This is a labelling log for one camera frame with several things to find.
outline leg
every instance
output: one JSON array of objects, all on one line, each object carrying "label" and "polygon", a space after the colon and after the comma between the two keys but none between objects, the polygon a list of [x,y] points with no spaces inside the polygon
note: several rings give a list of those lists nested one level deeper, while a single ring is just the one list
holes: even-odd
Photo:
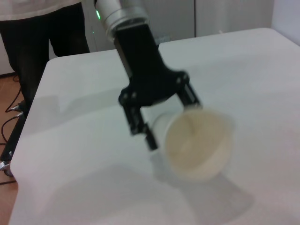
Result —
[{"label": "leg", "polygon": [[0,32],[12,69],[19,75],[22,94],[31,106],[49,61],[49,44],[43,18],[0,22]]},{"label": "leg", "polygon": [[49,17],[52,21],[50,41],[58,57],[90,52],[81,3],[62,8]]}]

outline paper cup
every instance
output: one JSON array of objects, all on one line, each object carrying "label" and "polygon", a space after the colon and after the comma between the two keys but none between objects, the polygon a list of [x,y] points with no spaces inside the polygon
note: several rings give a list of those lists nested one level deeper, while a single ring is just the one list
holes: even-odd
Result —
[{"label": "paper cup", "polygon": [[187,180],[213,178],[224,168],[232,151],[232,131],[212,110],[195,108],[181,114],[163,114],[152,130],[168,165]]}]

